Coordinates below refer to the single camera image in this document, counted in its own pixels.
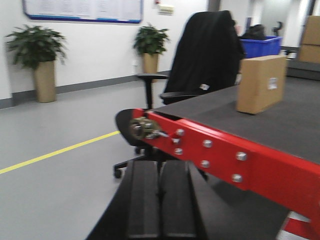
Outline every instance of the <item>wall sign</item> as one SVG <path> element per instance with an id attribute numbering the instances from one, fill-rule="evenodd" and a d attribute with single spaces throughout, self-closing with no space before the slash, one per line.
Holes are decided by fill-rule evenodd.
<path id="1" fill-rule="evenodd" d="M 34 20 L 138 24 L 143 0 L 23 0 L 23 11 Z"/>

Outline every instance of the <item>green plant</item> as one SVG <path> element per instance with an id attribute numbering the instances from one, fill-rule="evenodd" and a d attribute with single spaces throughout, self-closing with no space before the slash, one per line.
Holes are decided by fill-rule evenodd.
<path id="1" fill-rule="evenodd" d="M 166 51 L 164 47 L 165 41 L 169 41 L 166 31 L 168 29 L 158 30 L 150 23 L 148 26 L 140 27 L 135 36 L 133 48 L 137 50 L 139 55 L 162 54 L 162 52 Z"/>
<path id="2" fill-rule="evenodd" d="M 42 26 L 16 27 L 21 31 L 13 31 L 6 37 L 14 37 L 8 41 L 8 51 L 15 51 L 13 64 L 22 64 L 23 68 L 36 69 L 39 62 L 54 61 L 57 56 L 63 62 L 66 57 L 63 51 L 66 38 L 59 32 Z"/>

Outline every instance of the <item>red metal frame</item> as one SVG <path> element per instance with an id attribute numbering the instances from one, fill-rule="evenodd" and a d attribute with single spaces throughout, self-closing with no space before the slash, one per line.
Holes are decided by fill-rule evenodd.
<path id="1" fill-rule="evenodd" d="M 143 115 L 142 109 L 134 110 L 134 118 Z M 191 160 L 203 171 L 242 190 L 253 191 L 302 214 L 320 235 L 320 165 L 185 118 L 171 120 L 153 112 L 147 117 L 155 120 L 169 137 L 143 141 L 180 160 Z M 177 129 L 183 129 L 184 136 L 177 136 Z M 180 138 L 179 145 L 172 138 Z M 211 140 L 212 147 L 204 147 L 204 140 Z M 175 154 L 176 148 L 182 149 L 181 155 Z M 238 152 L 246 153 L 247 159 L 237 160 Z M 209 168 L 201 166 L 203 160 L 209 161 Z M 241 175 L 242 182 L 233 182 L 233 174 Z"/>

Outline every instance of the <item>conveyor belt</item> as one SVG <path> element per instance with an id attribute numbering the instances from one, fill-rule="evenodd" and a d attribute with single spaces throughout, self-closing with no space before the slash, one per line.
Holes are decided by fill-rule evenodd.
<path id="1" fill-rule="evenodd" d="M 320 82 L 288 77 L 283 101 L 256 115 L 236 111 L 237 86 L 154 109 L 320 164 Z"/>

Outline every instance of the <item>blue crate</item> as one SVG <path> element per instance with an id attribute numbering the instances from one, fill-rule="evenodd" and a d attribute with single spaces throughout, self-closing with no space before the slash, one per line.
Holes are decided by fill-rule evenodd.
<path id="1" fill-rule="evenodd" d="M 266 36 L 265 40 L 241 39 L 246 58 L 278 55 L 281 50 L 281 36 Z"/>

